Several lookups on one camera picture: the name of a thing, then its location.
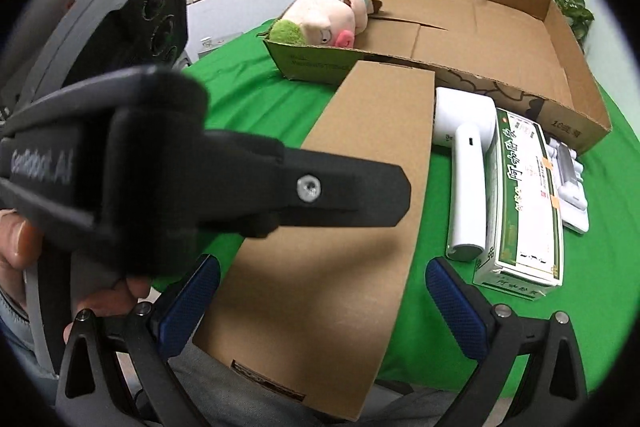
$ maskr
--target finger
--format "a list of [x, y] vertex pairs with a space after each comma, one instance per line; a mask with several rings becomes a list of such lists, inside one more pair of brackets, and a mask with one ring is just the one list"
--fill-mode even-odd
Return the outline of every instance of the finger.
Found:
[[9, 266], [24, 270], [42, 251], [42, 233], [16, 212], [0, 214], [0, 255]]
[[149, 277], [127, 277], [127, 286], [135, 298], [146, 299], [151, 291], [151, 279]]
[[111, 317], [113, 315], [126, 315], [138, 302], [127, 286], [125, 280], [115, 283], [111, 289], [98, 290], [78, 302], [76, 313], [84, 308], [89, 308], [98, 317]]

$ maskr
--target plush toy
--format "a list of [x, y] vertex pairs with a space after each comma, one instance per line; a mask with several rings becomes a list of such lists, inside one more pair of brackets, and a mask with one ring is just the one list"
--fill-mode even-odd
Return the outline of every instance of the plush toy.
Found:
[[272, 26], [269, 38], [283, 44], [353, 48], [373, 12], [371, 0], [296, 0]]

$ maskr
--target jeans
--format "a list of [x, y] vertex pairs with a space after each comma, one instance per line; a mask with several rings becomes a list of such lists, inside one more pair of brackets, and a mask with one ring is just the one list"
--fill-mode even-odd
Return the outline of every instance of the jeans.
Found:
[[[57, 376], [36, 361], [29, 321], [0, 291], [0, 331], [20, 365], [47, 403], [53, 406]], [[212, 426], [322, 427], [314, 412], [241, 377], [226, 365], [187, 343], [169, 365], [194, 404]], [[393, 401], [375, 416], [341, 425], [354, 427], [433, 427], [449, 408], [455, 393], [423, 389]]]

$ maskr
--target open cardboard box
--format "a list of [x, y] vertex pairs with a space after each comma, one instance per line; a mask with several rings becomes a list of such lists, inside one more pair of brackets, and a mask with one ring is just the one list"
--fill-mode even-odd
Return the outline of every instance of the open cardboard box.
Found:
[[340, 84], [358, 60], [434, 71], [584, 152], [611, 130], [598, 86], [553, 0], [381, 0], [353, 50], [265, 44], [291, 80]]

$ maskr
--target green tablecloth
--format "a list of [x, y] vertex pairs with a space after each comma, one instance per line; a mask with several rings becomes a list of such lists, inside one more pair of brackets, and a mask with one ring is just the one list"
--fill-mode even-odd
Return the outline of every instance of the green tablecloth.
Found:
[[[300, 146], [334, 88], [284, 79], [259, 32], [230, 42], [198, 61], [186, 73], [209, 91], [207, 128], [226, 128], [276, 137]], [[603, 94], [613, 132], [581, 157], [589, 200], [590, 231], [564, 232], [564, 284], [535, 302], [488, 289], [492, 302], [504, 302], [520, 315], [548, 318], [569, 313], [577, 333], [589, 388], [605, 376], [638, 311], [640, 289], [640, 143], [625, 118]], [[404, 291], [380, 378], [459, 390], [475, 363], [453, 340], [424, 286], [427, 261], [443, 254], [449, 218], [450, 156], [434, 150], [414, 262]], [[206, 246], [225, 272], [242, 239], [223, 235]], [[469, 282], [473, 263], [453, 263]], [[524, 357], [511, 373], [504, 394], [512, 394]]]

